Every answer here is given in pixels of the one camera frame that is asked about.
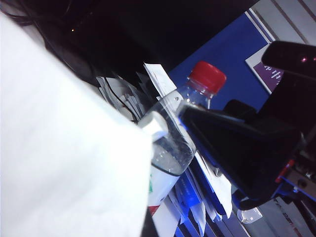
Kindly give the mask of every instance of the stack of papers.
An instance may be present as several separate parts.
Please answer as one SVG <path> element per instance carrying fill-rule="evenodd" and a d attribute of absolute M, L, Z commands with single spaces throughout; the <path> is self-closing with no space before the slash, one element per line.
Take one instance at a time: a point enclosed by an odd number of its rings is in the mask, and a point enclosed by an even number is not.
<path fill-rule="evenodd" d="M 139 121 L 150 108 L 147 96 L 119 76 L 97 80 L 104 99 L 129 120 Z"/>

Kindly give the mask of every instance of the black device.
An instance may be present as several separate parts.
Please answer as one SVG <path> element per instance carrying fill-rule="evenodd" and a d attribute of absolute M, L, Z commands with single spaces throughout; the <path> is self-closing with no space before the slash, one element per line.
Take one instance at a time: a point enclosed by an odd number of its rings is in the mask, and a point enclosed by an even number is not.
<path fill-rule="evenodd" d="M 314 46 L 273 42 L 262 62 L 285 72 L 258 113 L 233 100 L 223 111 L 188 106 L 181 114 L 200 152 L 238 188 L 239 209 L 277 196 L 316 200 L 315 57 Z"/>

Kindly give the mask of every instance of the dark background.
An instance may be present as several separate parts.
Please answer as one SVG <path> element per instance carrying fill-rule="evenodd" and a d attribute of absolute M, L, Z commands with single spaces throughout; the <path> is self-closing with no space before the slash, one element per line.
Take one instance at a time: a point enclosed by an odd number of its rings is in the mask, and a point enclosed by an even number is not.
<path fill-rule="evenodd" d="M 84 71 L 84 63 L 69 51 L 79 52 L 98 72 L 115 71 L 136 84 L 135 71 L 143 71 L 143 62 L 172 70 L 256 2 L 29 0 L 24 5 L 32 15 L 58 19 L 38 21 L 38 26 L 56 41 L 52 52 L 70 64 L 79 61 L 81 67 L 74 65 L 74 71 Z"/>

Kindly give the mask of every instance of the white paper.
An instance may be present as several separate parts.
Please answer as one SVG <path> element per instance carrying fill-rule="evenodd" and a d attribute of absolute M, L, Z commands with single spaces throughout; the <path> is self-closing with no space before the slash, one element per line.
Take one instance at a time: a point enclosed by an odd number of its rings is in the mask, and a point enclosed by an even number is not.
<path fill-rule="evenodd" d="M 153 215 L 153 221 L 160 237 L 173 237 L 176 232 L 180 214 L 169 197 L 166 197 Z"/>
<path fill-rule="evenodd" d="M 180 224 L 182 224 L 183 222 L 186 221 L 187 217 L 186 217 L 186 214 L 183 212 L 179 202 L 178 202 L 178 199 L 173 191 L 173 189 L 169 192 L 168 194 L 171 202 L 173 203 L 174 207 L 177 209 L 177 211 L 179 212 L 180 214 Z"/>
<path fill-rule="evenodd" d="M 161 97 L 164 97 L 177 88 L 161 64 L 144 63 L 144 67 Z"/>
<path fill-rule="evenodd" d="M 204 236 L 205 225 L 206 225 L 206 215 L 205 215 L 205 205 L 204 202 L 200 202 L 194 206 L 190 207 L 193 214 L 194 220 L 198 225 L 199 235 Z"/>
<path fill-rule="evenodd" d="M 229 180 L 222 174 L 217 177 L 214 172 L 208 167 L 207 161 L 196 152 L 196 159 L 205 174 L 207 181 L 215 192 L 217 198 L 222 204 L 227 217 L 229 218 L 232 213 L 232 185 Z"/>
<path fill-rule="evenodd" d="M 0 21 L 1 235 L 139 237 L 151 137 Z"/>

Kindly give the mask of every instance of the black cable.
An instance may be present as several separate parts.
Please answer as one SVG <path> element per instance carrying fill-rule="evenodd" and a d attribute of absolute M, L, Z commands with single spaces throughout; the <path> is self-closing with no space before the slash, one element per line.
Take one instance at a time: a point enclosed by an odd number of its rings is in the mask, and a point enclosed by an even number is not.
<path fill-rule="evenodd" d="M 61 17 L 65 16 L 65 15 L 68 13 L 68 11 L 69 11 L 70 6 L 71 6 L 72 3 L 73 3 L 73 0 L 69 0 L 68 5 L 67 5 L 67 8 L 66 8 L 66 11 L 64 12 L 64 14 L 62 14 Z"/>

